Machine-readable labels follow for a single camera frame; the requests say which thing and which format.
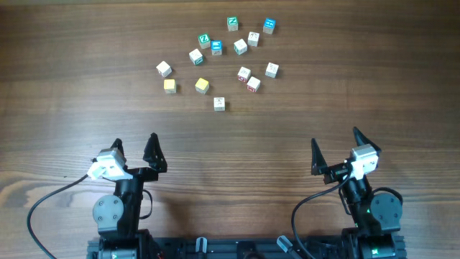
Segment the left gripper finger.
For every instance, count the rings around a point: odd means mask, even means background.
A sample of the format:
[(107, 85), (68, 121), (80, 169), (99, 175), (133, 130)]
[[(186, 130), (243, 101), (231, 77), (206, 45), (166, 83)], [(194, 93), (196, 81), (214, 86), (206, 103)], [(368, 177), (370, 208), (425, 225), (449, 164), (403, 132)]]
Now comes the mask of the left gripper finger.
[(112, 143), (110, 150), (114, 151), (115, 153), (119, 153), (120, 155), (124, 155), (122, 140), (119, 138), (116, 138), (114, 142)]
[(147, 162), (154, 171), (167, 170), (167, 161), (162, 153), (158, 135), (154, 132), (144, 148), (143, 161)]

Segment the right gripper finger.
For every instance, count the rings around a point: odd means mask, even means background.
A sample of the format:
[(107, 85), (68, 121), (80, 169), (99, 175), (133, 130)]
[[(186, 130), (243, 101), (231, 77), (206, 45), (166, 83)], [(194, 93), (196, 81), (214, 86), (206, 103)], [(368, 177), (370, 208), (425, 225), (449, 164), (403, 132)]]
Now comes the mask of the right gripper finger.
[(377, 153), (382, 152), (381, 148), (367, 138), (357, 127), (353, 127), (353, 134), (358, 146), (371, 145)]
[(311, 174), (314, 176), (322, 175), (326, 172), (327, 163), (321, 153), (321, 149), (318, 146), (315, 138), (311, 139), (311, 150), (312, 150), (312, 162), (311, 162)]

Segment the white block number four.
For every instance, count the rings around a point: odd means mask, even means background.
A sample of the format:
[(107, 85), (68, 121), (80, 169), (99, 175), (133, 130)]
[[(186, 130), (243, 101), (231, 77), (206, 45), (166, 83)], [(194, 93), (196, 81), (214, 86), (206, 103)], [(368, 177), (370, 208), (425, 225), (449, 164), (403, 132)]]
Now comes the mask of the white block number four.
[(226, 109), (226, 102), (224, 97), (215, 97), (213, 99), (213, 107), (216, 112), (224, 111)]

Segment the yellow M block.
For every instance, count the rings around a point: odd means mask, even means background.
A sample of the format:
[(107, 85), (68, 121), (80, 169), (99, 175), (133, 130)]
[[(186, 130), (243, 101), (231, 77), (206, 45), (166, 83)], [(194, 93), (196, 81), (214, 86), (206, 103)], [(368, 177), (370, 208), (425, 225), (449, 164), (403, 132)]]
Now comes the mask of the yellow M block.
[(210, 83), (206, 79), (199, 78), (195, 84), (195, 89), (197, 92), (201, 94), (206, 94), (209, 89), (209, 86), (210, 86)]

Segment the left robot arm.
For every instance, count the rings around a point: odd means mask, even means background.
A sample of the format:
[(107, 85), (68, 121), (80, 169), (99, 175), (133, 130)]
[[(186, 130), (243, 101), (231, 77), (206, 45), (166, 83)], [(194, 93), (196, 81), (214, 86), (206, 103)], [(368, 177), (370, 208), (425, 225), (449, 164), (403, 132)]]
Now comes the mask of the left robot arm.
[(105, 178), (113, 181), (115, 189), (112, 195), (102, 196), (93, 206), (99, 240), (88, 243), (87, 258), (163, 257), (150, 232), (139, 228), (139, 221), (150, 216), (140, 214), (143, 194), (151, 195), (144, 189), (144, 183), (157, 181), (159, 175), (167, 171), (167, 162), (155, 133), (147, 141), (143, 160), (148, 163), (147, 167), (129, 168), (120, 139), (93, 159), (87, 175), (93, 180)]

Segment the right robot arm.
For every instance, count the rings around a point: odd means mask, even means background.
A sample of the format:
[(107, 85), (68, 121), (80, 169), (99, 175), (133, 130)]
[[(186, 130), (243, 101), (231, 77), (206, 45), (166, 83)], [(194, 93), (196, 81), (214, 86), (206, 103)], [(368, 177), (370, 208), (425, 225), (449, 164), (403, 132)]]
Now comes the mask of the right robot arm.
[(403, 197), (397, 191), (373, 189), (367, 175), (378, 167), (381, 149), (355, 127), (356, 147), (343, 163), (327, 165), (315, 140), (312, 147), (312, 174), (324, 176), (324, 183), (337, 182), (345, 211), (355, 223), (338, 236), (311, 237), (305, 244), (316, 258), (406, 258), (400, 231)]

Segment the plain white block left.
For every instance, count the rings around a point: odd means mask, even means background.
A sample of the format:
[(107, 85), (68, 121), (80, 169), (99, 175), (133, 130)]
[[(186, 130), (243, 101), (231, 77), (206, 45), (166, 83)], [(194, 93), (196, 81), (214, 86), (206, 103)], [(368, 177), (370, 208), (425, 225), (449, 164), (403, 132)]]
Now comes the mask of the plain white block left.
[(172, 73), (172, 68), (168, 65), (165, 61), (162, 61), (156, 66), (158, 73), (163, 77), (166, 78)]

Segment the white block red side lower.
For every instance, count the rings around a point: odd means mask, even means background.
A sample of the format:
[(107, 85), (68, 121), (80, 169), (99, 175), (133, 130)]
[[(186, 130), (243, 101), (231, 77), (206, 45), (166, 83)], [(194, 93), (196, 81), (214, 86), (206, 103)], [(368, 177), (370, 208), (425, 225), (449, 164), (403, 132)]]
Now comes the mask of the white block red side lower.
[(258, 88), (260, 87), (261, 81), (258, 78), (252, 76), (247, 81), (247, 89), (251, 92), (257, 92)]

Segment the white block red side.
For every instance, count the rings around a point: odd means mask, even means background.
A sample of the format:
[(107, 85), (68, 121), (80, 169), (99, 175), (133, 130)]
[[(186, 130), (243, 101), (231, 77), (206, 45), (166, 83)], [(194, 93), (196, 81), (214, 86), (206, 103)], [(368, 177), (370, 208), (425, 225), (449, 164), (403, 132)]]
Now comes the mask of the white block red side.
[(249, 80), (250, 76), (251, 76), (251, 70), (243, 66), (240, 68), (237, 74), (238, 80), (245, 82), (245, 83)]
[(247, 89), (251, 92), (257, 92), (258, 88), (260, 87), (261, 81), (258, 78), (252, 76), (247, 81)]

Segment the white block green side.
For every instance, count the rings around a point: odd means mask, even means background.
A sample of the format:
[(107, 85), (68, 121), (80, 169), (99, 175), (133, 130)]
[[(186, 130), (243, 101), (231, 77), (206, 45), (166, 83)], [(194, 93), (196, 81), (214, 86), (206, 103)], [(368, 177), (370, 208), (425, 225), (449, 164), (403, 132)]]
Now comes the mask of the white block green side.
[(189, 58), (194, 65), (199, 65), (203, 62), (203, 55), (198, 49), (192, 50), (189, 52)]

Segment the white block far right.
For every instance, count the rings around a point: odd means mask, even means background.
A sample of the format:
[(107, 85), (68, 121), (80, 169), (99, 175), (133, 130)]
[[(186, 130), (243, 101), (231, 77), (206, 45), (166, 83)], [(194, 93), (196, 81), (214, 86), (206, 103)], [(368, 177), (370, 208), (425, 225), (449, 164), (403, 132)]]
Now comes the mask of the white block far right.
[(274, 63), (268, 63), (265, 75), (269, 76), (270, 78), (275, 78), (279, 69), (279, 65)]

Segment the white block red side upper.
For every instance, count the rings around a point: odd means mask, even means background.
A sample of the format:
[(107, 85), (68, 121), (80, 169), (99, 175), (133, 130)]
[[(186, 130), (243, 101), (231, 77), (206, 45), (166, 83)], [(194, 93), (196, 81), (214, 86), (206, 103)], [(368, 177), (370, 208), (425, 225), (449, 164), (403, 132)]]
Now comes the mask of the white block red side upper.
[(240, 68), (237, 74), (238, 80), (245, 82), (245, 83), (249, 80), (250, 76), (251, 76), (251, 70), (243, 66)]

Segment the blue block centre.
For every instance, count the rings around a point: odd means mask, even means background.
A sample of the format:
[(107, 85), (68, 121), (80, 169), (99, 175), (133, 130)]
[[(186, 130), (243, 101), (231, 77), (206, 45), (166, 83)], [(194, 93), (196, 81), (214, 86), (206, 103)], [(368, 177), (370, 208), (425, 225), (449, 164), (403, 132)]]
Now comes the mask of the blue block centre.
[(221, 55), (223, 53), (222, 41), (213, 40), (211, 42), (211, 54), (212, 55)]

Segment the blue block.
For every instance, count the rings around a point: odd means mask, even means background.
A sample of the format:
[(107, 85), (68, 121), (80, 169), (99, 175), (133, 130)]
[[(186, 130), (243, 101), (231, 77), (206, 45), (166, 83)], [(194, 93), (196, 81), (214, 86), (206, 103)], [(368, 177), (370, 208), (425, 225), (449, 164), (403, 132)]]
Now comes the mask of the blue block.
[(271, 18), (266, 18), (263, 25), (263, 32), (272, 35), (275, 29), (276, 21)]
[(222, 41), (213, 40), (211, 42), (211, 54), (212, 55), (221, 55), (223, 53)]

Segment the green Z block left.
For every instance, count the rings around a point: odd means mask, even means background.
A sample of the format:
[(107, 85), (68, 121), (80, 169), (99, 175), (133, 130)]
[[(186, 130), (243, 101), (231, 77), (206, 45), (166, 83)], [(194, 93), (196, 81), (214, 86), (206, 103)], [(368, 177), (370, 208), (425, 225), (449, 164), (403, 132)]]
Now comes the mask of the green Z block left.
[(209, 34), (207, 34), (207, 33), (199, 35), (198, 36), (198, 41), (199, 41), (199, 45), (200, 45), (201, 49), (210, 48), (210, 46), (211, 46), (211, 38), (210, 38)]

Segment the white block teal side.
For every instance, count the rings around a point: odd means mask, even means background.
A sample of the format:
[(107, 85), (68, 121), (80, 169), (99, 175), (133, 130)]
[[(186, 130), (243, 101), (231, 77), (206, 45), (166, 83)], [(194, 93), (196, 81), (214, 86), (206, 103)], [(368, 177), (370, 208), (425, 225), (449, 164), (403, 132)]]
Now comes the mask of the white block teal side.
[(248, 45), (245, 43), (243, 39), (237, 40), (234, 43), (234, 50), (237, 55), (241, 55), (247, 51)]

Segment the plain block with drawing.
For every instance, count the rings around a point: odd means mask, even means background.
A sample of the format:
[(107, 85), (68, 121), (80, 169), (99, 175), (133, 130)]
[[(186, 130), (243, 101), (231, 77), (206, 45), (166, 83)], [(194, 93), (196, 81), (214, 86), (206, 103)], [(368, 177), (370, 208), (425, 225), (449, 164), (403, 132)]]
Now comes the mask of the plain block with drawing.
[(259, 33), (249, 32), (247, 44), (248, 46), (257, 47), (259, 43)]

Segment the blue block top right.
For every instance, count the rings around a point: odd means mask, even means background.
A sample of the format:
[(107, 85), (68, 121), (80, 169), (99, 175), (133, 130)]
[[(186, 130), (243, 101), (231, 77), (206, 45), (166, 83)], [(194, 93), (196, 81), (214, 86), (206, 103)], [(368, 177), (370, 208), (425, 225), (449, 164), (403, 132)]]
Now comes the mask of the blue block top right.
[(276, 21), (271, 18), (266, 18), (263, 25), (263, 32), (272, 35), (275, 29)]

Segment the green letter block top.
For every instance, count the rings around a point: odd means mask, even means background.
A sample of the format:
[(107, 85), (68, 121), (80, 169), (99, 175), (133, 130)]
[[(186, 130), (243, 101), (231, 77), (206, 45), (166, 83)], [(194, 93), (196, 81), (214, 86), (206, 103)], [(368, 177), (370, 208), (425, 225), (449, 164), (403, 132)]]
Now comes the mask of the green letter block top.
[(233, 32), (233, 31), (238, 30), (239, 20), (237, 17), (228, 17), (226, 21), (227, 21), (228, 31)]

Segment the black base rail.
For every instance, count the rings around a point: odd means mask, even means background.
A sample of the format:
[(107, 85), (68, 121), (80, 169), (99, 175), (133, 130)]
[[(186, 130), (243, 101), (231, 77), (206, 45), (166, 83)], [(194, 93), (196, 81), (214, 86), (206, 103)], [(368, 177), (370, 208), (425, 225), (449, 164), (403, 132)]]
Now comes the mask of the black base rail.
[[(344, 236), (312, 236), (304, 241), (314, 258), (397, 258), (408, 257), (403, 236), (351, 240)], [(134, 244), (103, 245), (90, 241), (87, 258), (306, 258), (299, 244), (291, 239), (286, 245), (274, 239), (217, 240), (200, 237), (153, 238), (141, 249)]]

